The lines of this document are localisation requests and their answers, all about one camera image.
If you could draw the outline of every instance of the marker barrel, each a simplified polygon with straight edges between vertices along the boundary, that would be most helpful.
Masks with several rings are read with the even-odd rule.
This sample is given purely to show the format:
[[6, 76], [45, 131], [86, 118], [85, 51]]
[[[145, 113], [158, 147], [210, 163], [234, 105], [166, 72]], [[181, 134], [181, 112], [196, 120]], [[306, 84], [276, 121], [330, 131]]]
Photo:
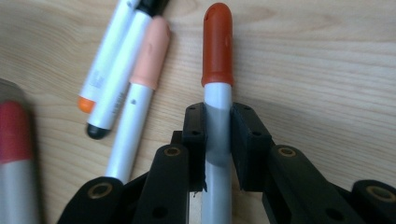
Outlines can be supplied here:
[[[91, 138], [103, 138], [112, 128], [125, 99], [125, 92], [129, 85], [128, 79], [151, 20], [148, 14], [136, 11], [134, 21], [112, 66], [111, 77], [103, 86], [100, 101], [96, 103], [88, 119], [87, 133]], [[90, 129], [99, 130], [99, 132], [92, 132]]]
[[107, 26], [102, 43], [96, 52], [91, 69], [79, 93], [78, 107], [86, 113], [91, 113], [98, 100], [100, 90], [107, 77], [113, 59], [120, 50], [120, 45], [131, 26], [134, 17], [134, 7], [137, 0], [120, 0]]
[[203, 191], [202, 223], [232, 223], [231, 106], [230, 84], [215, 82], [205, 85], [207, 192]]
[[39, 223], [38, 199], [32, 161], [14, 161], [2, 165], [7, 224]]
[[128, 183], [130, 179], [153, 92], [149, 87], [133, 83], [122, 109], [120, 126], [105, 176], [115, 177], [123, 184]]

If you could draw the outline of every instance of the whiteboard marker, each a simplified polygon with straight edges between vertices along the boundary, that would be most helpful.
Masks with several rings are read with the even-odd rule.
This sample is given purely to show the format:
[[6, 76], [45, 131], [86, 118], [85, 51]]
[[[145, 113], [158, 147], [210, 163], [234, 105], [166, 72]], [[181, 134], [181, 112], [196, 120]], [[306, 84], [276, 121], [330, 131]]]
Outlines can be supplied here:
[[99, 92], [109, 76], [113, 59], [118, 54], [120, 44], [131, 26], [136, 3], [137, 0], [120, 0], [116, 6], [91, 69], [79, 93], [78, 107], [85, 113], [91, 113]]
[[122, 109], [105, 174], [124, 184], [128, 183], [134, 166], [140, 135], [149, 111], [151, 96], [158, 86], [169, 39], [170, 30], [166, 20], [155, 17], [148, 27], [130, 79], [131, 87]]
[[119, 114], [128, 88], [128, 78], [134, 67], [147, 27], [152, 17], [162, 14], [168, 0], [141, 0], [120, 51], [101, 89], [100, 100], [90, 114], [87, 134], [93, 139], [105, 137]]

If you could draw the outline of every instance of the wooden table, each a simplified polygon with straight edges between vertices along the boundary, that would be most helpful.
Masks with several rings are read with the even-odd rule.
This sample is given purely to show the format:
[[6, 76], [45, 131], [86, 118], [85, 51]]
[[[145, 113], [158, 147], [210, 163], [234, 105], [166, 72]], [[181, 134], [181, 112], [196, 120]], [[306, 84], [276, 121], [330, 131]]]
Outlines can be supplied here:
[[[106, 169], [116, 132], [90, 139], [76, 102], [116, 2], [0, 2], [0, 78], [18, 84], [35, 112], [48, 223]], [[233, 99], [334, 184], [396, 186], [396, 2], [224, 2], [233, 13]], [[185, 108], [203, 101], [203, 17], [213, 3], [171, 0], [164, 12], [172, 41], [132, 177], [182, 129]], [[267, 223], [261, 195], [239, 191], [233, 179], [233, 223]], [[199, 219], [200, 194], [191, 198], [191, 223]]]

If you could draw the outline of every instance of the orange marker band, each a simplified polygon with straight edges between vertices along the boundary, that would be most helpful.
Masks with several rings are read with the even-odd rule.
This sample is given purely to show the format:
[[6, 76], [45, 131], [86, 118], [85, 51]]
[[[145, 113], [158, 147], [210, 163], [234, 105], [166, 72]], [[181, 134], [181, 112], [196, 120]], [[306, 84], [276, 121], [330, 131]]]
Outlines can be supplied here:
[[84, 97], [78, 97], [78, 108], [85, 113], [91, 113], [93, 107], [95, 106], [95, 101], [86, 99]]

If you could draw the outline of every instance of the red marker cap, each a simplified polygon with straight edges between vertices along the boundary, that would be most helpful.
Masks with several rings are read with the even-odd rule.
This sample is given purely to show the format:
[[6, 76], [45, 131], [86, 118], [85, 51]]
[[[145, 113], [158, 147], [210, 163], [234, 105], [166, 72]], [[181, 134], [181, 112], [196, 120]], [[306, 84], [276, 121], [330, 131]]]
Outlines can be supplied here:
[[3, 102], [0, 104], [0, 162], [32, 158], [32, 139], [27, 112], [17, 102]]
[[233, 85], [233, 18], [225, 4], [216, 3], [205, 14], [203, 55], [202, 85]]

